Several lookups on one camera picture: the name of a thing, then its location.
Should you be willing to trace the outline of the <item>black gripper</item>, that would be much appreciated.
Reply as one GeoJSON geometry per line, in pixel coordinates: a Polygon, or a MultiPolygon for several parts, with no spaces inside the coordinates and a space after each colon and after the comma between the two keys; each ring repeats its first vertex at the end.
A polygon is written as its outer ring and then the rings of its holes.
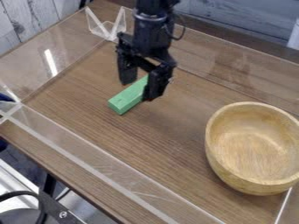
{"type": "Polygon", "coordinates": [[[117,73],[122,85],[136,80],[136,58],[149,58],[161,63],[159,66],[141,66],[148,72],[142,101],[152,101],[164,94],[173,77],[176,61],[168,53],[173,39],[173,11],[163,10],[157,14],[144,14],[133,10],[133,34],[120,32],[116,45],[117,73]]]}

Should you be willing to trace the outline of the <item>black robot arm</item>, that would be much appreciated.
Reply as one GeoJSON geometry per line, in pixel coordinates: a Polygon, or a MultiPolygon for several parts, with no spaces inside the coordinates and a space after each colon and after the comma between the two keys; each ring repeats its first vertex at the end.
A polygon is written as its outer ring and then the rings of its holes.
{"type": "Polygon", "coordinates": [[[134,29],[129,35],[117,33],[116,63],[122,85],[136,81],[137,68],[148,72],[142,100],[164,94],[177,63],[168,52],[173,36],[173,6],[180,0],[136,0],[134,29]]]}

